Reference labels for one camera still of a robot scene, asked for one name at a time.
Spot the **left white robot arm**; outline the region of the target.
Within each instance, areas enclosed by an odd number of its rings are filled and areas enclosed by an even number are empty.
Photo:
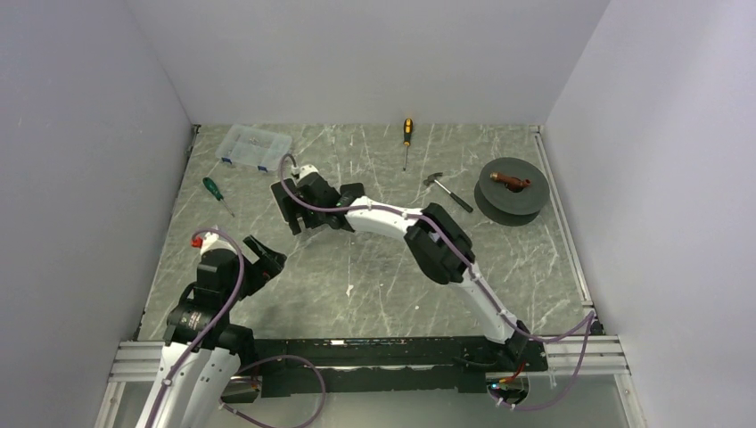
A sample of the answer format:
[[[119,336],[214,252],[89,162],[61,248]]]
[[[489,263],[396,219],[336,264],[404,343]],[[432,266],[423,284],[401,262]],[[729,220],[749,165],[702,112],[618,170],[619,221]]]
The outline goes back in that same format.
[[[234,374],[254,367],[253,331],[232,324],[230,311],[278,276],[287,257],[252,235],[242,242],[255,261],[217,229],[193,234],[200,252],[196,278],[166,318],[160,362],[137,426],[205,426]]]

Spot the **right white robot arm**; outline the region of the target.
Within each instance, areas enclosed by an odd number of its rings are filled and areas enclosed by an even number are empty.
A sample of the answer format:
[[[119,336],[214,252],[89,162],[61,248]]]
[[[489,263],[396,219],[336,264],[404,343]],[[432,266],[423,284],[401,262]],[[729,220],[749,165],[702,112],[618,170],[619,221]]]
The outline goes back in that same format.
[[[449,286],[475,316],[491,346],[496,366],[512,370],[526,356],[528,330],[482,276],[471,238],[439,204],[423,209],[377,202],[361,183],[335,188],[318,172],[273,183],[272,194],[292,233],[327,225],[334,230],[372,233],[403,242],[423,274]]]

